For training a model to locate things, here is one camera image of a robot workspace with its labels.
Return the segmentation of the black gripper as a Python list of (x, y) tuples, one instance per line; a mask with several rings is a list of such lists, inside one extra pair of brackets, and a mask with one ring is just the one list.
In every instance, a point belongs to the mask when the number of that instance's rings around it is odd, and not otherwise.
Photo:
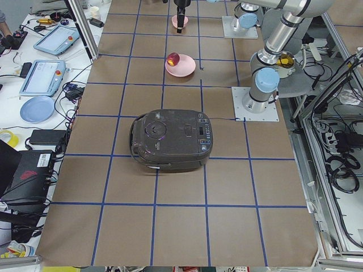
[(185, 8), (191, 4), (191, 0), (174, 0), (177, 5), (177, 33), (181, 33), (184, 28)]

